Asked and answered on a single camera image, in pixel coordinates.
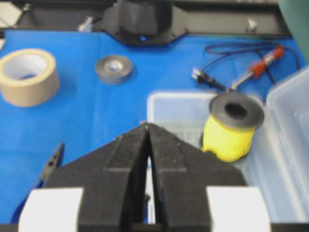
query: tan tape roll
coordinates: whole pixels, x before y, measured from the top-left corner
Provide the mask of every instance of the tan tape roll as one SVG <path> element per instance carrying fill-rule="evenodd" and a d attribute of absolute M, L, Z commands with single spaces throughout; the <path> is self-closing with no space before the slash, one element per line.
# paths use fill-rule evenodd
<path fill-rule="evenodd" d="M 39 49 L 12 52 L 0 60 L 0 89 L 3 98 L 15 105 L 41 104 L 59 89 L 55 58 Z"/>

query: electrical tape roll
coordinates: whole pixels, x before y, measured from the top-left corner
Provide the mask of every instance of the electrical tape roll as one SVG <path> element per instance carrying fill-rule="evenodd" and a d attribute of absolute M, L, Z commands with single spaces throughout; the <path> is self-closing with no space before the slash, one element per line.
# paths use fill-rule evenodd
<path fill-rule="evenodd" d="M 100 59 L 96 64 L 96 72 L 100 81 L 116 85 L 128 79 L 133 65 L 125 56 L 110 55 Z"/>
<path fill-rule="evenodd" d="M 46 51 L 23 49 L 0 60 L 0 90 L 12 105 L 41 104 L 57 93 L 59 85 L 55 58 Z"/>

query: blue table surface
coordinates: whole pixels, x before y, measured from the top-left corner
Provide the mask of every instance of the blue table surface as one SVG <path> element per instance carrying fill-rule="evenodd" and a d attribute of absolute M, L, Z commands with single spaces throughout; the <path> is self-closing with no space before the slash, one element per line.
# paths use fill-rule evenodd
<path fill-rule="evenodd" d="M 0 57 L 23 48 L 49 51 L 56 58 L 61 87 L 50 101 L 31 108 L 14 107 L 0 98 L 0 223 L 10 222 L 61 142 L 66 144 L 65 164 L 145 121 L 147 97 L 152 92 L 202 91 L 190 77 L 191 70 L 216 57 L 205 54 L 206 45 L 224 42 L 254 41 L 185 36 L 164 47 L 127 47 L 104 33 L 6 32 Z M 300 54 L 294 40 L 278 42 Z M 134 65 L 131 78 L 121 85 L 101 83 L 95 73 L 96 62 L 111 54 L 127 56 Z M 229 86 L 257 59 L 254 53 L 235 55 L 212 66 L 209 74 Z M 301 55 L 300 63 L 305 65 Z M 294 73 L 294 56 L 287 52 L 271 71 L 277 80 Z M 240 91 L 265 98 L 271 87 L 264 74 L 242 85 Z"/>

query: yellow wire spool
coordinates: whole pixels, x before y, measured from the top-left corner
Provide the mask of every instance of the yellow wire spool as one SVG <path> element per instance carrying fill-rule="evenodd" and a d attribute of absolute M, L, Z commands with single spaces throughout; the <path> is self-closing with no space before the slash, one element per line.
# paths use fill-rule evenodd
<path fill-rule="evenodd" d="M 260 105 L 240 93 L 226 93 L 211 100 L 210 113 L 204 128 L 202 150 L 214 153 L 225 162 L 245 156 L 255 129 L 264 120 Z"/>

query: black cable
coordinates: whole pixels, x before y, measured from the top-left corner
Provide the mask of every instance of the black cable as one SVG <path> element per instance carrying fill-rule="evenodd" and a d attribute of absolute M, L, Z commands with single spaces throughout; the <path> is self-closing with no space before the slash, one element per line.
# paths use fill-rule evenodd
<path fill-rule="evenodd" d="M 220 57 L 214 59 L 213 61 L 211 61 L 210 63 L 208 63 L 207 65 L 205 65 L 202 69 L 201 69 L 201 75 L 199 77 L 199 79 L 197 79 L 198 82 L 203 81 L 205 83 L 207 83 L 208 85 L 210 85 L 211 87 L 216 87 L 218 89 L 220 89 L 221 91 L 225 88 L 222 84 L 218 83 L 215 81 L 215 79 L 211 79 L 206 73 L 205 70 L 213 65 L 214 63 L 222 60 L 225 57 L 228 57 L 230 55 L 234 55 L 234 54 L 241 54 L 241 53 L 249 53 L 249 52 L 256 52 L 259 57 L 261 59 L 263 59 L 263 54 L 262 51 L 265 50 L 273 50 L 276 47 L 283 47 L 285 50 L 290 51 L 293 53 L 294 57 L 295 57 L 295 62 L 296 62 L 296 66 L 297 69 L 300 70 L 300 64 L 299 64 L 299 59 L 298 59 L 298 55 L 296 53 L 295 50 L 283 46 L 280 43 L 275 43 L 275 42 L 257 42 L 257 43 L 219 43 L 219 44 L 212 44 L 209 46 L 205 47 L 205 52 L 210 53 L 210 54 L 216 54 L 216 55 L 221 55 Z M 232 50 L 227 50 L 227 51 L 217 51 L 217 48 L 232 48 Z M 272 84 L 276 84 L 276 80 L 273 77 L 273 75 L 271 74 L 269 68 L 266 68 L 266 72 L 272 82 Z"/>
<path fill-rule="evenodd" d="M 263 50 L 272 50 L 277 46 L 282 46 L 285 50 L 291 51 L 294 56 L 295 56 L 295 61 L 296 61 L 296 66 L 297 69 L 300 70 L 300 64 L 299 64 L 299 59 L 298 59 L 298 55 L 296 53 L 295 50 L 283 46 L 280 43 L 275 43 L 275 42 L 257 42 L 257 43 L 219 43 L 219 44 L 212 44 L 209 46 L 205 47 L 205 52 L 210 53 L 210 54 L 216 54 L 216 55 L 222 55 L 221 57 L 213 60 L 212 62 L 210 62 L 209 64 L 207 64 L 206 66 L 204 66 L 202 68 L 202 71 L 204 71 L 206 68 L 208 68 L 209 66 L 211 66 L 212 64 L 216 63 L 217 61 L 230 56 L 230 55 L 234 55 L 234 54 L 239 54 L 239 53 L 249 53 L 249 52 L 261 52 Z M 223 51 L 223 52 L 219 52 L 219 51 L 215 51 L 213 49 L 216 48 L 242 48 L 242 49 L 237 49 L 237 50 L 232 50 L 232 51 Z"/>

